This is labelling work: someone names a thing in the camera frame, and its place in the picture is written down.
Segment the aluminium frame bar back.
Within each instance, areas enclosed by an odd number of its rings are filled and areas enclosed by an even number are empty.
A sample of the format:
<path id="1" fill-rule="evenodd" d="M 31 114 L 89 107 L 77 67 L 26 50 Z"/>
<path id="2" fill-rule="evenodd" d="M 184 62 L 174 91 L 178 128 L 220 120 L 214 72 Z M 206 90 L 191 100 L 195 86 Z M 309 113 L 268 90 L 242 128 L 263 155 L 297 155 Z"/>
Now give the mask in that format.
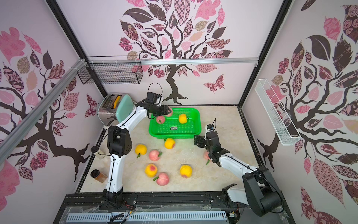
<path id="1" fill-rule="evenodd" d="M 142 65 L 165 65 L 165 64 L 230 64 L 230 63 L 253 63 L 258 64 L 259 58 L 240 57 L 240 58 L 204 58 L 204 59 L 135 59 L 135 60 L 94 60 L 89 64 L 95 63 L 134 63 Z"/>

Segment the large pink peach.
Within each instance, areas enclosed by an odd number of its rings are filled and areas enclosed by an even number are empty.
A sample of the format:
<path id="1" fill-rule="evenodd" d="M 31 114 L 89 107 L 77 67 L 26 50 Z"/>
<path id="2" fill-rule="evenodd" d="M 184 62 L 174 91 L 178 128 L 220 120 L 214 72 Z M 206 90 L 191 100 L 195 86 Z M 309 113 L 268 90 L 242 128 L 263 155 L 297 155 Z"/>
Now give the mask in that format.
<path id="1" fill-rule="evenodd" d="M 173 114 L 173 110 L 171 108 L 168 109 L 168 114 L 166 115 L 166 117 L 171 117 Z"/>

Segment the small pink peach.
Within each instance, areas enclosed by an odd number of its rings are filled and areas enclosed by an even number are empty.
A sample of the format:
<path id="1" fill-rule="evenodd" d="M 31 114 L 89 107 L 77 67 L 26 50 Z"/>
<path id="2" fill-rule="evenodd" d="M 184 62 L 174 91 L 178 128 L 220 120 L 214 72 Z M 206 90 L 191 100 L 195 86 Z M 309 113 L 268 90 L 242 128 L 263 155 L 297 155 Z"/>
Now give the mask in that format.
<path id="1" fill-rule="evenodd" d="M 206 160 L 206 165 L 208 165 L 211 161 L 209 155 L 208 155 L 208 151 L 205 151 L 204 152 L 204 155 L 203 155 L 204 159 Z"/>

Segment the yellow peach with red blush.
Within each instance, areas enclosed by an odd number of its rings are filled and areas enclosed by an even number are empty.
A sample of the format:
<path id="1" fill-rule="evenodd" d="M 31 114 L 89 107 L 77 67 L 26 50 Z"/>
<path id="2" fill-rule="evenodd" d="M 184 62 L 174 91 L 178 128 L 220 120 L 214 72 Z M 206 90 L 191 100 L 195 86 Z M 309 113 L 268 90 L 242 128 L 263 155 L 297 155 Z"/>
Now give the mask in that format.
<path id="1" fill-rule="evenodd" d="M 188 122 L 188 116 L 186 114 L 181 114 L 179 117 L 178 117 L 178 121 L 180 124 L 186 124 Z"/>

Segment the yellow red peach front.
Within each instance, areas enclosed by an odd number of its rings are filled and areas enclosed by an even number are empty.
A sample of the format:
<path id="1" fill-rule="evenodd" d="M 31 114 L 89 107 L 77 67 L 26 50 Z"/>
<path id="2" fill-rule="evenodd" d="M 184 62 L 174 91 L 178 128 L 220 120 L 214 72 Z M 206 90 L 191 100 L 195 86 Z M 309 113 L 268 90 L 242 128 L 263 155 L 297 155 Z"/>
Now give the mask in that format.
<path id="1" fill-rule="evenodd" d="M 158 168 L 154 164 L 148 164 L 145 168 L 145 174 L 148 177 L 155 177 L 158 172 Z"/>

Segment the green plastic basket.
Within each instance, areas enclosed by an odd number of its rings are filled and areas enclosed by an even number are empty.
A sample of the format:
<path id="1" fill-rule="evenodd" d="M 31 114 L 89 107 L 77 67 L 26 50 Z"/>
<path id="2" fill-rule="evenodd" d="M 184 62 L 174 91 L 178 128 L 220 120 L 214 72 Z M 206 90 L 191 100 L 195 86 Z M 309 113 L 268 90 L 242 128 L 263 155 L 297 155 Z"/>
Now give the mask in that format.
<path id="1" fill-rule="evenodd" d="M 197 109 L 174 107 L 172 110 L 172 116 L 166 118 L 164 124 L 158 124 L 155 119 L 150 121 L 148 132 L 152 137 L 164 140 L 167 138 L 192 139 L 201 133 L 200 112 Z M 179 123 L 178 117 L 181 114 L 186 114 L 189 117 L 186 124 Z M 178 127 L 178 129 L 172 131 L 171 127 Z"/>

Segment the yellow peach near basket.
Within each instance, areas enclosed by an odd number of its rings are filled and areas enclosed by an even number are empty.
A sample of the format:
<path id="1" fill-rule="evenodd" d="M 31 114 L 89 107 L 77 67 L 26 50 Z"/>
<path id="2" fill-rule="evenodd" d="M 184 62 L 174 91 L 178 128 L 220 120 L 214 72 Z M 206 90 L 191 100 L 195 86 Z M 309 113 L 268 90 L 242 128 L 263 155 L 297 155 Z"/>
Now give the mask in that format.
<path id="1" fill-rule="evenodd" d="M 167 139 L 165 140 L 164 146 L 165 146 L 166 149 L 173 149 L 173 148 L 175 147 L 175 144 L 176 144 L 176 142 L 175 142 L 174 139 L 172 139 L 172 138 L 167 138 Z"/>

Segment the yellow peach left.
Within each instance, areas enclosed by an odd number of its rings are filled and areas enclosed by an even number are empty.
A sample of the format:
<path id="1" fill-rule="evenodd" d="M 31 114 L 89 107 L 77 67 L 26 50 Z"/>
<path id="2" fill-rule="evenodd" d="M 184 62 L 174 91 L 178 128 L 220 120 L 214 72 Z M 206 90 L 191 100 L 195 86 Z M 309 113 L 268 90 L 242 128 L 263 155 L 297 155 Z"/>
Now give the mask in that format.
<path id="1" fill-rule="evenodd" d="M 138 144 L 135 148 L 135 153 L 137 155 L 137 158 L 140 156 L 143 156 L 147 153 L 147 147 L 144 144 Z"/>

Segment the aluminium frame bar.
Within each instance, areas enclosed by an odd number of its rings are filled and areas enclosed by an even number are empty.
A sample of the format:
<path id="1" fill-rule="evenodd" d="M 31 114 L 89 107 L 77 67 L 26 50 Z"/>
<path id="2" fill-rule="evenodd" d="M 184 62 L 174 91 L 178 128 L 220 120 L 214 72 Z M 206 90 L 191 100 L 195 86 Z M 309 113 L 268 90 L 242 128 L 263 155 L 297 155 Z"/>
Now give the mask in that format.
<path id="1" fill-rule="evenodd" d="M 52 103 L 57 99 L 66 86 L 77 75 L 77 72 L 85 66 L 85 60 L 78 60 L 64 77 L 50 90 L 46 96 L 30 111 L 30 113 L 22 120 L 14 131 L 12 131 L 6 139 L 1 143 L 1 163 L 3 163 L 16 146 L 23 140 L 26 134 L 32 129 L 41 116 L 50 108 Z"/>
<path id="2" fill-rule="evenodd" d="M 135 59 L 135 60 L 94 60 L 89 64 L 95 63 L 134 63 L 142 65 L 165 65 L 165 64 L 230 64 L 230 63 L 253 63 L 258 64 L 259 58 L 240 57 L 240 58 L 204 58 L 204 59 Z"/>

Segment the yellow peach front right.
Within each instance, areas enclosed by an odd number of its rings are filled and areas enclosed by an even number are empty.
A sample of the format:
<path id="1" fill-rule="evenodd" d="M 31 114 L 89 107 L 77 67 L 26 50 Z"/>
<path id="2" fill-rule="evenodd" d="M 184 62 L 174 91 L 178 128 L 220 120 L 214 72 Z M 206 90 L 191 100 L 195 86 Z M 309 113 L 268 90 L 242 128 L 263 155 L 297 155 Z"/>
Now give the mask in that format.
<path id="1" fill-rule="evenodd" d="M 189 165 L 182 165 L 180 168 L 180 175 L 183 178 L 190 178 L 192 176 L 192 168 Z"/>

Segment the pink peach front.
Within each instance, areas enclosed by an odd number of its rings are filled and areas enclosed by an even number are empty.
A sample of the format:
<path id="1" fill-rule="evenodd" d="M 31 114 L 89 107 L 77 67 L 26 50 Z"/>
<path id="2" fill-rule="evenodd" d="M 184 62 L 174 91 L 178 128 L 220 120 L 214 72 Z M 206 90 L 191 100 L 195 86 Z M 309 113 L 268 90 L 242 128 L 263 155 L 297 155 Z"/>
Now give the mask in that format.
<path id="1" fill-rule="evenodd" d="M 166 186 L 170 182 L 169 175 L 167 173 L 164 173 L 164 172 L 159 173 L 159 175 L 157 177 L 155 177 L 153 180 L 159 186 Z"/>

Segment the brown spice jar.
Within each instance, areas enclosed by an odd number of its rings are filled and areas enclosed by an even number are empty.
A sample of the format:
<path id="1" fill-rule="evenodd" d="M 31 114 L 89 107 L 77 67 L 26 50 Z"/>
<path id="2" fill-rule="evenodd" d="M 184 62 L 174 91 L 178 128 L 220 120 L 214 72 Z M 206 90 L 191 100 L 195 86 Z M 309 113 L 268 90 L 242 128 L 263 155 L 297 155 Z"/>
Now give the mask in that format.
<path id="1" fill-rule="evenodd" d="M 104 183 L 107 180 L 107 175 L 103 174 L 97 169 L 91 171 L 90 176 L 100 183 Z"/>

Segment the mint green toaster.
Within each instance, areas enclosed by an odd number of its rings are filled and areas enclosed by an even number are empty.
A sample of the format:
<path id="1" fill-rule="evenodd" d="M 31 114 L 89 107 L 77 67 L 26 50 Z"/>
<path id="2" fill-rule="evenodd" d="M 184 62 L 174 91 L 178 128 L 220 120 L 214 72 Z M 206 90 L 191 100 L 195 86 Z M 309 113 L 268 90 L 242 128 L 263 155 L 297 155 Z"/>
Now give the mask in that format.
<path id="1" fill-rule="evenodd" d="M 126 93 L 109 93 L 98 108 L 98 117 L 105 127 L 115 126 L 135 109 L 135 102 Z"/>

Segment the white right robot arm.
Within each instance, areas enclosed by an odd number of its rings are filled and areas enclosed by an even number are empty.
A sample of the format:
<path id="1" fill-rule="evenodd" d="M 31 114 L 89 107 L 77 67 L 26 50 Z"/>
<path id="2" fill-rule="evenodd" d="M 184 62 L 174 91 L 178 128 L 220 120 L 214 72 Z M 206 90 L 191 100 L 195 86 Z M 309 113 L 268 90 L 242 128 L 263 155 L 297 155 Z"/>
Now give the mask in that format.
<path id="1" fill-rule="evenodd" d="M 194 145 L 206 149 L 213 163 L 242 179 L 243 189 L 228 188 L 231 201 L 248 205 L 259 217 L 284 207 L 283 195 L 271 172 L 266 167 L 257 168 L 236 158 L 221 146 L 217 132 L 194 136 Z"/>

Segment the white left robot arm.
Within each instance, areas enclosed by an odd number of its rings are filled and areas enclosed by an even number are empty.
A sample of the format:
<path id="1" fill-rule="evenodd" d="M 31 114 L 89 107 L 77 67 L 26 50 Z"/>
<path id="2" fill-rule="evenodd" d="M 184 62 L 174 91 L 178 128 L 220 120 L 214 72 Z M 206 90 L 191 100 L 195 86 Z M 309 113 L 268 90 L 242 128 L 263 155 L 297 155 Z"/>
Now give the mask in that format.
<path id="1" fill-rule="evenodd" d="M 159 100 L 157 103 L 139 102 L 133 103 L 130 107 L 119 106 L 117 108 L 120 115 L 119 124 L 110 126 L 107 135 L 107 147 L 111 156 L 110 179 L 106 185 L 106 190 L 110 193 L 117 194 L 123 190 L 123 173 L 126 156 L 132 150 L 131 132 L 144 118 L 151 116 L 158 117 L 168 115 L 172 109 L 167 105 L 162 105 Z"/>

